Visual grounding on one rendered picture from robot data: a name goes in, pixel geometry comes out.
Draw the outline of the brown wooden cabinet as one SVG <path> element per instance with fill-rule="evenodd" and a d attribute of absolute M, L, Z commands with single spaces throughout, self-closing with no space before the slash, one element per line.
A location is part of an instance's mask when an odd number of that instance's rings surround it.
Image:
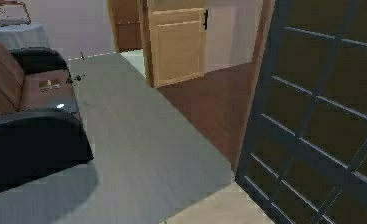
<path fill-rule="evenodd" d="M 137 0 L 108 0 L 108 10 L 119 52 L 142 48 Z"/>

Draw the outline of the dark grey gridded shelf unit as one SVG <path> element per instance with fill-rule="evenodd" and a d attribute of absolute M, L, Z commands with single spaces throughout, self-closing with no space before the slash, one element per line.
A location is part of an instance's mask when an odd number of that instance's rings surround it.
<path fill-rule="evenodd" d="M 236 181 L 274 224 L 367 224 L 367 0 L 274 0 Z"/>

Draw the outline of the small tan remote control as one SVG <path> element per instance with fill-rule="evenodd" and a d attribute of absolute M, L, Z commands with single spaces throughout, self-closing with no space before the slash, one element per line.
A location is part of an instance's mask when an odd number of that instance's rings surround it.
<path fill-rule="evenodd" d="M 39 83 L 40 91 L 47 91 L 47 90 L 56 89 L 60 87 L 61 87 L 61 82 L 59 79 L 46 80 L 46 81 L 41 81 Z"/>

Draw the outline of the brown sofa with black arms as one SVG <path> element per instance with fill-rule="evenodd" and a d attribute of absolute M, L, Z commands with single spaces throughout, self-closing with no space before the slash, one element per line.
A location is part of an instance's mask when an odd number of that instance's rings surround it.
<path fill-rule="evenodd" d="M 93 159 L 74 83 L 57 51 L 0 43 L 0 193 Z"/>

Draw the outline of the round white-clothed table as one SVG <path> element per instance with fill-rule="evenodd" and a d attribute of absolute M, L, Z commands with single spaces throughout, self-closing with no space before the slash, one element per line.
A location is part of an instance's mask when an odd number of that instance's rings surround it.
<path fill-rule="evenodd" d="M 0 27 L 0 43 L 7 49 L 50 46 L 44 26 L 39 22 Z"/>

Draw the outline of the clear box with brown rim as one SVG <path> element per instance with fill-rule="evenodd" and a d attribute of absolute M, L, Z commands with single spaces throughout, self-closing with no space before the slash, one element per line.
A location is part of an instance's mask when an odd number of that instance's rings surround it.
<path fill-rule="evenodd" d="M 21 0 L 0 0 L 0 27 L 29 25 L 31 16 Z"/>

